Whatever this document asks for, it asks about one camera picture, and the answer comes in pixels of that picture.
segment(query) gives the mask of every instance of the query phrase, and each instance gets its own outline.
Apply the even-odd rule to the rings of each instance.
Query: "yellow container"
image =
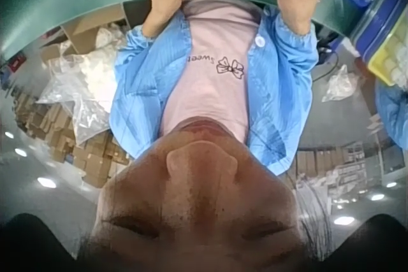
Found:
[[[396,52],[407,46],[408,7],[402,12],[394,28],[385,39],[384,43],[368,62],[368,70],[381,79],[386,85],[394,86],[391,72],[398,67]]]

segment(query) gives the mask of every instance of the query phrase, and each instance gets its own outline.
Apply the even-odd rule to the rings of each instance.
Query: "bow graphic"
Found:
[[[244,66],[241,63],[238,63],[237,60],[234,60],[232,65],[230,65],[228,59],[224,57],[222,60],[218,61],[217,71],[218,73],[231,72],[234,74],[235,78],[241,80],[244,75]]]

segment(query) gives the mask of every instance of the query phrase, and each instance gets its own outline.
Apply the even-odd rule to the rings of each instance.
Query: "blue jacket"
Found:
[[[408,92],[377,80],[375,103],[388,135],[400,148],[408,150]]]
[[[310,71],[318,60],[314,28],[294,34],[274,8],[263,11],[248,52],[247,146],[270,171],[285,172],[295,157],[312,104]],[[178,11],[155,39],[141,26],[127,33],[115,63],[117,91],[110,127],[121,147],[139,157],[159,137],[164,107],[191,52],[189,22]]]

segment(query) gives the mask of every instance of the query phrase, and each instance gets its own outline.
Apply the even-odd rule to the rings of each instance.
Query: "ceiling light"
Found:
[[[10,132],[5,132],[5,135],[6,135],[7,137],[11,138],[11,139],[14,138],[14,135],[12,135],[12,133],[10,133]]]
[[[39,181],[39,183],[47,188],[56,188],[57,185],[54,183],[53,180],[50,180],[49,178],[38,178],[37,181]]]
[[[23,149],[14,149],[15,153],[21,155],[22,157],[27,157],[27,153],[26,151],[24,151]]]
[[[378,201],[378,200],[382,200],[384,199],[384,195],[383,194],[374,194],[371,197],[371,201]]]
[[[336,220],[334,220],[334,224],[337,225],[350,225],[354,222],[353,217],[339,217]]]

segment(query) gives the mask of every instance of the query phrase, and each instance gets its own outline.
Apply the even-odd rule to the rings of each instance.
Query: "pink shirt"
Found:
[[[223,124],[244,143],[248,130],[247,53],[260,9],[237,0],[191,0],[184,6],[192,50],[161,121],[161,135],[192,117]]]

